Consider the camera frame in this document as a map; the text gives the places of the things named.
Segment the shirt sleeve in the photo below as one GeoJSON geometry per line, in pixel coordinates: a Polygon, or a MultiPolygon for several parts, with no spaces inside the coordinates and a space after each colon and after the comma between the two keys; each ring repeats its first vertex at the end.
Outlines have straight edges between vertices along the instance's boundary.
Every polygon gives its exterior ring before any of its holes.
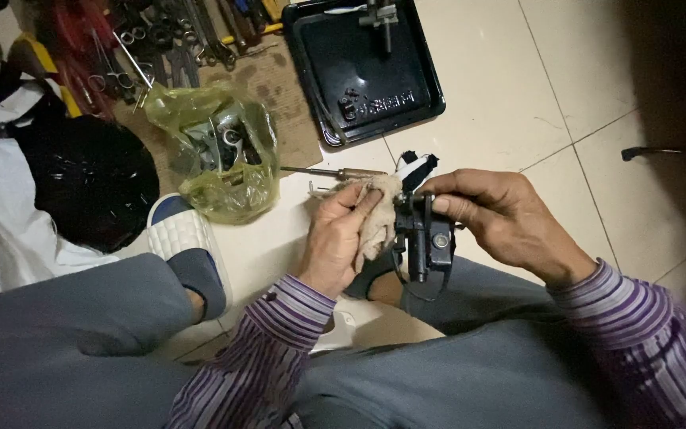
{"type": "Polygon", "coordinates": [[[575,286],[549,291],[642,427],[686,428],[686,311],[669,291],[604,260],[575,286]]]}
{"type": "Polygon", "coordinates": [[[177,394],[167,428],[278,427],[335,301],[290,275],[245,309],[236,335],[177,394]]]}

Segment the man's left hand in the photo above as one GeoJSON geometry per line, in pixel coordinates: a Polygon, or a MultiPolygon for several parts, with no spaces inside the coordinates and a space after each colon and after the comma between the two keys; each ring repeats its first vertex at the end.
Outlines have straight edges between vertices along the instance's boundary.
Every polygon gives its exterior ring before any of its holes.
{"type": "Polygon", "coordinates": [[[372,190],[357,205],[363,187],[355,183],[324,200],[312,220],[298,279],[333,299],[356,277],[359,229],[383,198],[372,190]]]}

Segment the hand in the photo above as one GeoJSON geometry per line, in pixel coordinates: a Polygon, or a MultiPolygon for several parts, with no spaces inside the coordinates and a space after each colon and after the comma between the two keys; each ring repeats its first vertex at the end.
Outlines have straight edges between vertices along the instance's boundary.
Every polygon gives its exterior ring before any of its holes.
{"type": "Polygon", "coordinates": [[[322,202],[312,220],[298,279],[330,298],[337,298],[356,277],[354,258],[359,229],[383,198],[370,191],[359,203],[363,185],[355,183],[322,202]]]}
{"type": "Polygon", "coordinates": [[[420,191],[433,192],[433,210],[467,226],[491,257],[548,286],[572,285],[597,268],[520,173],[457,170],[420,191]]]}

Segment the man's right hand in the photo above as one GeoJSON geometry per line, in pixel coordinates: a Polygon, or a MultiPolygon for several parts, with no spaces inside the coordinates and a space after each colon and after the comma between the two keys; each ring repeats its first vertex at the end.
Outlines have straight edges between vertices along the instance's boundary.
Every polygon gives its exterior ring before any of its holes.
{"type": "Polygon", "coordinates": [[[527,269],[550,287],[580,282],[597,268],[520,173],[457,170],[419,191],[434,193],[433,211],[467,226],[494,259],[527,269]]]}

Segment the yellow plastic bag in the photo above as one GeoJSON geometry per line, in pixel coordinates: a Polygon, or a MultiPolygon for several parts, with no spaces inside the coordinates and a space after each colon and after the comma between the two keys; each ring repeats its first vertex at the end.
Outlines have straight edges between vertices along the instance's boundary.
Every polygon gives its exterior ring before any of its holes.
{"type": "Polygon", "coordinates": [[[145,112],[178,143],[179,161],[191,165],[179,192],[209,219],[243,224],[279,198],[274,123],[242,90],[230,83],[195,89],[156,83],[145,112]]]}

